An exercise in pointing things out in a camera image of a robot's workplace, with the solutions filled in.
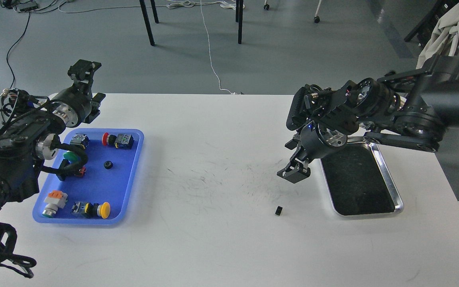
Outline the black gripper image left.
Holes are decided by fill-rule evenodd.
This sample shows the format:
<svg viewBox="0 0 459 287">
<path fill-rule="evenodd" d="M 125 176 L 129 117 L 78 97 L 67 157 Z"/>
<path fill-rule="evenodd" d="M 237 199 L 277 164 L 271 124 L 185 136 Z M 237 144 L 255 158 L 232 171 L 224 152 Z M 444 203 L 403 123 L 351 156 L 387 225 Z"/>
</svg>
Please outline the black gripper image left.
<svg viewBox="0 0 459 287">
<path fill-rule="evenodd" d="M 78 60 L 69 67 L 67 75 L 73 80 L 73 87 L 60 91 L 52 100 L 53 115 L 58 116 L 67 128 L 78 127 L 81 123 L 90 124 L 100 115 L 105 93 L 92 97 L 92 85 L 95 71 L 100 62 Z"/>
</svg>

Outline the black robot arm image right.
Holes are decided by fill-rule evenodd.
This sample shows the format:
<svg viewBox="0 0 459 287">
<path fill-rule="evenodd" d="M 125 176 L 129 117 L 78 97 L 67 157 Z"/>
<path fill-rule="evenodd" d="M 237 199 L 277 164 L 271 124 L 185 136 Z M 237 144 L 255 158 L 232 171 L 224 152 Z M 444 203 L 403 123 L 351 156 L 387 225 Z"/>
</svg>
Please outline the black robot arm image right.
<svg viewBox="0 0 459 287">
<path fill-rule="evenodd" d="M 294 153 L 277 175 L 292 183 L 360 128 L 368 142 L 437 152 L 446 130 L 459 127 L 459 57 L 435 55 L 419 69 L 349 80 L 337 90 L 306 84 L 293 96 L 286 127 L 295 131 L 285 144 Z"/>
</svg>

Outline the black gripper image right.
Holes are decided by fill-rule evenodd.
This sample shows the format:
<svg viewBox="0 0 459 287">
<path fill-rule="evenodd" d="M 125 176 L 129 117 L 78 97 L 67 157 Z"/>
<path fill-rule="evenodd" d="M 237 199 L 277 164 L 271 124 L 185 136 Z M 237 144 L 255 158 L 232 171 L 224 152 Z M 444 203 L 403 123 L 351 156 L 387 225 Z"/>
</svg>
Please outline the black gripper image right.
<svg viewBox="0 0 459 287">
<path fill-rule="evenodd" d="M 300 148 L 299 158 L 292 155 L 286 167 L 277 172 L 277 176 L 293 184 L 303 181 L 311 176 L 308 162 L 340 151 L 347 141 L 347 135 L 319 123 L 309 122 L 300 134 L 296 133 L 284 144 L 287 149 Z"/>
</svg>

